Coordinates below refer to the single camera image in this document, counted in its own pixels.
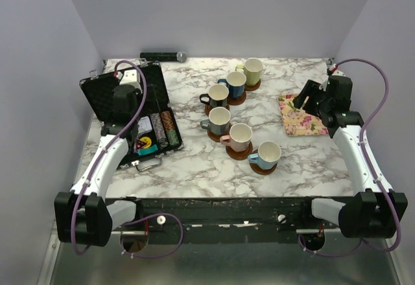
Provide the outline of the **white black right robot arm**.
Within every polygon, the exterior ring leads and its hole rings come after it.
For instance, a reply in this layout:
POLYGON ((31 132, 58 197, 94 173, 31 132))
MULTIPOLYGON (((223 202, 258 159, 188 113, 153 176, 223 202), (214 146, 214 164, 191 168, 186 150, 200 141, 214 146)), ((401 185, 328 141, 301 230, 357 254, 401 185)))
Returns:
POLYGON ((299 210, 298 219, 307 228, 321 220, 331 222, 346 238, 391 238, 408 201, 383 179, 361 114, 350 109, 352 87, 351 79, 345 76, 330 76, 324 84, 308 80, 293 100, 296 109, 318 117, 327 128, 353 186, 353 197, 347 202, 313 198, 311 205, 299 210))

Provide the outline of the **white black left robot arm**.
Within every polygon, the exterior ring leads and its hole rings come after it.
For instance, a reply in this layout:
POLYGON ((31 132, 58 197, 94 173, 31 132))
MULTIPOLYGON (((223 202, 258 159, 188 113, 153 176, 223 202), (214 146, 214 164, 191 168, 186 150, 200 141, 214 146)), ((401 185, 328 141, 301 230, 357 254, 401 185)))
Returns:
POLYGON ((112 95, 112 114, 91 163, 69 192, 59 192, 54 199, 58 238, 74 247, 105 246, 119 226, 136 230, 143 225, 144 215, 135 203, 121 199, 106 205, 105 198, 117 167, 137 136, 136 120, 147 94, 132 82, 116 86, 112 95))

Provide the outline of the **dark blue mug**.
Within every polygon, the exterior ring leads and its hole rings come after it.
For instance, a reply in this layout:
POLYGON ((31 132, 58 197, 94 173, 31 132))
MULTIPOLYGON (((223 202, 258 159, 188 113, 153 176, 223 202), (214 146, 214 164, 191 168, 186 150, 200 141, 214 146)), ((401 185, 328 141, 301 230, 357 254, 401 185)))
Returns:
POLYGON ((229 97, 232 99, 240 98, 244 93, 246 83, 246 75, 239 71, 231 72, 226 78, 221 78, 217 81, 219 84, 226 84, 229 90, 229 97))

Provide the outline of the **grey blue mug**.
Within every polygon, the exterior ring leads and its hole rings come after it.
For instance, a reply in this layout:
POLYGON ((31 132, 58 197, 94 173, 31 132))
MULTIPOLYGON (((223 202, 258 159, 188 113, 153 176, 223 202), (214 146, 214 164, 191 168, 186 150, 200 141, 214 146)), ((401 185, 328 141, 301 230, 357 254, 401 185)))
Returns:
POLYGON ((200 127, 217 136, 225 135, 230 128, 231 113, 224 107, 213 108, 208 119, 200 122, 200 127))

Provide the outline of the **pink mug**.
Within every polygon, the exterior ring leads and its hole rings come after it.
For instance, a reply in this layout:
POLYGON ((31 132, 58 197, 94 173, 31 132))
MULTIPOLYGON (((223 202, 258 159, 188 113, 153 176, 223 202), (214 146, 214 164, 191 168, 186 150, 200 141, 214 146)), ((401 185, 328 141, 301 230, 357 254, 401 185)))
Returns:
POLYGON ((228 135, 220 138, 220 143, 230 147, 234 152, 245 151, 252 139, 252 129, 247 124, 238 123, 230 128, 228 135))

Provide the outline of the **light green mug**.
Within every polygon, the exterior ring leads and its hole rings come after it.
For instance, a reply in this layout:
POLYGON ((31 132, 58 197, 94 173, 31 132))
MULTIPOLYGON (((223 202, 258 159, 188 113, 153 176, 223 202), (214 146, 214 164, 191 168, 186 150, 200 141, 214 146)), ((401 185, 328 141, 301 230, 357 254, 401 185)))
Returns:
POLYGON ((247 59, 243 65, 237 65, 235 70, 242 69, 246 76, 246 85, 254 86, 261 79, 263 63, 257 58, 247 59))

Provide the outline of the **light blue mug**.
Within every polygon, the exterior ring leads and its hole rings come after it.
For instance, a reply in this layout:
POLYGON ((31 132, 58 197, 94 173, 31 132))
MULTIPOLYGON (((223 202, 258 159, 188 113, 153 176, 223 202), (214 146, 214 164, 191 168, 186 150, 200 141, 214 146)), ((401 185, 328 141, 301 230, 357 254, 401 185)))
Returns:
POLYGON ((280 146, 275 142, 265 141, 259 145, 256 152, 248 156, 248 162, 257 165, 262 170, 270 170, 278 163, 280 158, 280 146))

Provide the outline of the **teal mug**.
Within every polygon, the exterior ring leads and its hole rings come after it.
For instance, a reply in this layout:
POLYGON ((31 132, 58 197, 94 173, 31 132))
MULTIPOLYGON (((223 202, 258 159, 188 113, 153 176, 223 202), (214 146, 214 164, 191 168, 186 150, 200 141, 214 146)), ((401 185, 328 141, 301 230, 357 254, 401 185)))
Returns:
POLYGON ((223 84, 211 86, 207 93, 201 94, 199 100, 202 104, 212 108, 226 107, 228 104, 229 89, 223 84))

